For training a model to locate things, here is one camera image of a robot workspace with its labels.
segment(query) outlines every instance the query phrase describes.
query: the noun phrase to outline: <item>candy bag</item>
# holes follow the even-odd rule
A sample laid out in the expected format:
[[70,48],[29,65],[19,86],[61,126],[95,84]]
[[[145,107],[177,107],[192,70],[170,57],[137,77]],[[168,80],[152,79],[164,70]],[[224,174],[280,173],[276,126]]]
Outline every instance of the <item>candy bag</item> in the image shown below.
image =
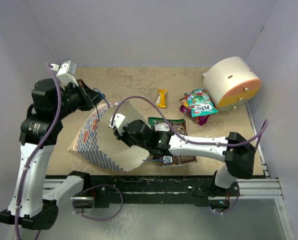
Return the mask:
[[196,124],[199,124],[200,126],[204,125],[209,116],[210,115],[206,115],[206,116],[196,116],[196,117],[193,117],[191,115],[191,110],[186,108],[185,105],[181,105],[181,107],[179,108],[180,112],[182,112],[184,115],[186,115],[187,117],[189,117],[190,119],[192,119]]
[[158,89],[158,99],[156,101],[156,105],[159,108],[166,108],[166,97],[167,97],[168,91],[166,89]]
[[185,98],[188,101],[193,117],[206,116],[218,112],[204,88],[193,90],[192,94],[187,95]]

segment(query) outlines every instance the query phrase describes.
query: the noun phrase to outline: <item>airheads candy bag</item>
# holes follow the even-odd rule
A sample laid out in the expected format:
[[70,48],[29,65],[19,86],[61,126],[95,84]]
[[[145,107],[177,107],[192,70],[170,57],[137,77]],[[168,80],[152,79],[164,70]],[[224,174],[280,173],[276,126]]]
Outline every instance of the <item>airheads candy bag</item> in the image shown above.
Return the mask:
[[187,95],[185,98],[188,101],[193,117],[206,116],[218,112],[204,88],[193,90],[192,94]]

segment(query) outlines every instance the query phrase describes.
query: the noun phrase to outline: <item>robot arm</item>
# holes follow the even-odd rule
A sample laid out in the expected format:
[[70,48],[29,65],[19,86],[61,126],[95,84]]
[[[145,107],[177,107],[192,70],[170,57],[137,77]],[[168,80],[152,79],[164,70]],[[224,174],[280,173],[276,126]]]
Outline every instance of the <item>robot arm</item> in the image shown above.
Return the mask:
[[[251,144],[229,148],[218,145],[197,145],[180,139],[173,132],[156,131],[148,127],[143,121],[128,122],[122,114],[116,114],[113,126],[117,139],[129,147],[138,146],[157,157],[163,156],[200,156],[216,159],[225,165],[215,173],[214,185],[217,188],[228,189],[237,179],[250,179],[253,173],[255,148]],[[195,142],[237,144],[245,139],[236,132],[230,132],[228,137],[203,138],[182,136],[186,140]]]
[[[26,177],[21,184],[19,222],[22,227],[32,230],[49,229],[54,224],[59,206],[82,189],[90,187],[91,184],[86,181],[88,174],[74,174],[68,176],[59,187],[42,197],[47,166],[58,134],[63,128],[61,120],[76,110],[89,111],[103,99],[102,95],[88,88],[81,79],[76,80],[74,78],[76,65],[73,62],[67,61],[62,66],[55,64],[51,66],[64,85],[64,88],[61,88],[61,112],[50,136],[38,149],[30,165],[26,168]],[[32,98],[34,103],[29,107],[27,118],[21,125],[21,165],[18,180],[8,209],[0,212],[0,222],[2,223],[14,224],[23,168],[28,157],[35,150],[54,120],[58,103],[54,81],[52,79],[38,81],[32,91]]]

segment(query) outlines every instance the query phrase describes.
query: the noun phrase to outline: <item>purple cable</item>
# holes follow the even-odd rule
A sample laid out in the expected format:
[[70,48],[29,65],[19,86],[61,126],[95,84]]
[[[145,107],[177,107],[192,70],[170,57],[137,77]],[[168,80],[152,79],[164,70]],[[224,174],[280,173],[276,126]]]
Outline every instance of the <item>purple cable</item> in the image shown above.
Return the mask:
[[[22,193],[23,193],[23,184],[25,181],[25,177],[27,175],[27,169],[30,166],[30,163],[33,159],[33,157],[35,156],[35,154],[38,152],[38,150],[42,147],[42,145],[44,144],[44,142],[46,141],[46,139],[49,137],[49,135],[51,134],[52,130],[54,129],[55,125],[58,122],[59,119],[59,115],[60,115],[60,111],[61,111],[61,102],[62,102],[62,98],[61,98],[61,91],[60,91],[60,85],[58,82],[58,78],[56,77],[56,75],[53,73],[50,65],[46,62],[45,63],[46,67],[48,68],[48,70],[50,71],[56,90],[57,90],[57,96],[58,96],[58,106],[57,106],[57,111],[54,117],[54,120],[49,128],[49,130],[47,131],[47,133],[44,135],[44,137],[41,139],[41,141],[39,142],[39,144],[36,146],[36,148],[33,150],[33,152],[31,153],[31,155],[28,157],[27,162],[24,165],[24,168],[26,168],[26,170],[23,171],[21,180],[20,180],[20,184],[19,184],[19,190],[18,190],[18,196],[17,196],[17,206],[20,207],[21,206],[21,198],[22,198]],[[17,236],[17,240],[21,240],[21,235],[20,235],[20,229],[19,229],[19,216],[20,216],[20,208],[16,209],[15,212],[15,220],[14,220],[14,225],[15,225],[15,234]],[[37,240],[39,235],[40,235],[41,231],[38,231],[35,239]]]
[[96,186],[93,186],[93,187],[91,187],[91,188],[88,188],[88,189],[86,189],[86,190],[83,190],[83,191],[79,192],[78,194],[84,194],[84,193],[86,193],[86,192],[88,192],[88,191],[90,191],[90,190],[97,189],[97,188],[102,188],[102,187],[111,187],[111,188],[115,189],[115,190],[118,192],[118,194],[120,195],[120,198],[121,198],[121,205],[120,205],[119,210],[118,210],[114,215],[112,215],[112,216],[110,216],[110,217],[106,217],[106,218],[95,218],[95,217],[91,217],[91,216],[86,216],[86,215],[82,214],[80,211],[76,211],[76,210],[75,210],[75,207],[73,206],[73,210],[74,210],[74,212],[75,212],[76,214],[78,214],[78,215],[80,215],[80,216],[86,218],[86,219],[90,219],[90,220],[94,220],[94,221],[107,221],[107,220],[111,220],[112,218],[115,218],[115,217],[120,213],[120,211],[121,211],[122,208],[123,208],[123,196],[122,196],[122,193],[121,193],[120,190],[118,190],[115,186],[110,185],[110,184],[100,184],[100,185],[96,185]]
[[215,213],[218,213],[218,214],[227,214],[228,212],[230,212],[233,208],[234,208],[234,206],[237,204],[237,202],[238,202],[238,199],[239,199],[239,197],[240,197],[240,188],[239,188],[239,184],[237,184],[237,187],[238,187],[238,189],[237,189],[237,191],[238,191],[238,196],[236,197],[236,199],[234,200],[234,202],[233,202],[233,204],[231,205],[231,207],[229,207],[227,210],[225,210],[225,211],[214,211]]
[[216,146],[225,146],[225,147],[230,147],[230,148],[236,148],[236,147],[240,147],[240,146],[243,146],[243,145],[246,145],[250,142],[252,142],[253,140],[261,137],[261,135],[263,134],[263,132],[266,130],[267,126],[268,126],[268,119],[264,120],[263,122],[263,125],[262,125],[262,128],[261,130],[255,135],[253,136],[252,138],[246,140],[246,141],[243,141],[243,142],[240,142],[240,143],[236,143],[236,144],[231,144],[231,143],[217,143],[217,142],[197,142],[197,141],[191,141],[191,140],[188,140],[188,139],[185,139],[183,136],[181,136],[179,133],[177,133],[171,123],[169,123],[169,121],[165,118],[165,116],[163,115],[163,113],[159,110],[159,108],[154,105],[151,101],[147,100],[146,98],[142,97],[142,96],[129,96],[127,98],[125,98],[124,100],[122,100],[118,107],[115,109],[114,113],[113,113],[113,116],[112,116],[112,121],[111,121],[111,126],[113,126],[113,122],[114,122],[114,118],[115,118],[115,115],[117,114],[117,111],[119,110],[120,106],[127,100],[129,99],[142,99],[144,101],[147,101],[149,104],[151,104],[157,111],[158,113],[162,116],[162,118],[164,119],[164,121],[167,123],[167,125],[169,126],[169,128],[174,132],[175,135],[177,135],[181,140],[187,142],[187,143],[190,143],[190,144],[197,144],[197,145],[216,145]]

